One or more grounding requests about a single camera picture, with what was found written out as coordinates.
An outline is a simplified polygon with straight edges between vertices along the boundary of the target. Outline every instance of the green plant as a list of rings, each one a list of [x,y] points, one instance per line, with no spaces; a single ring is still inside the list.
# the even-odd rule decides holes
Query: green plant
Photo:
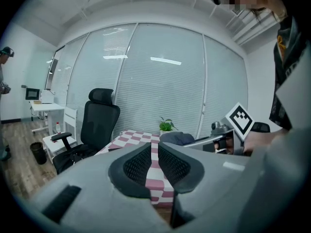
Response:
[[[162,130],[162,131],[172,131],[173,128],[177,129],[177,128],[174,126],[172,120],[170,120],[170,119],[164,120],[164,118],[161,117],[161,116],[160,116],[160,118],[162,119],[162,121],[160,122],[160,130]]]

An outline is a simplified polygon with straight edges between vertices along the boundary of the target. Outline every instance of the pink and white checkered tablecloth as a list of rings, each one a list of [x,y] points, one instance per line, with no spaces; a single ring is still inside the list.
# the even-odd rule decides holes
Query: pink and white checkered tablecloth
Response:
[[[152,164],[147,173],[146,187],[151,191],[152,204],[171,206],[173,204],[174,189],[164,176],[158,163],[157,146],[160,142],[159,138],[158,134],[126,130],[96,155],[107,153],[108,149],[124,148],[139,143],[151,142]]]

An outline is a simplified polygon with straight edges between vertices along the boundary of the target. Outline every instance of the black trash bin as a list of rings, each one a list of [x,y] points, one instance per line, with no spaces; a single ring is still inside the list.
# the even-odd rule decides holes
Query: black trash bin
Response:
[[[34,154],[35,160],[38,162],[39,165],[46,163],[47,157],[45,156],[42,142],[32,143],[30,145],[30,150]]]

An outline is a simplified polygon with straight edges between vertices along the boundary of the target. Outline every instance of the black monitor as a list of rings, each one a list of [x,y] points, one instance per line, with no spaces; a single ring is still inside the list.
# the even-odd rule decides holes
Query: black monitor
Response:
[[[40,89],[26,88],[26,100],[39,100]]]

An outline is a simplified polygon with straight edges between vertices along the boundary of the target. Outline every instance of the water bottle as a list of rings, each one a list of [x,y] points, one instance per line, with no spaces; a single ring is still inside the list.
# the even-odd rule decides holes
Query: water bottle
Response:
[[[60,125],[59,125],[59,123],[58,123],[58,122],[56,123],[56,132],[57,132],[58,134],[60,134],[60,133],[61,133],[61,130],[60,130]]]

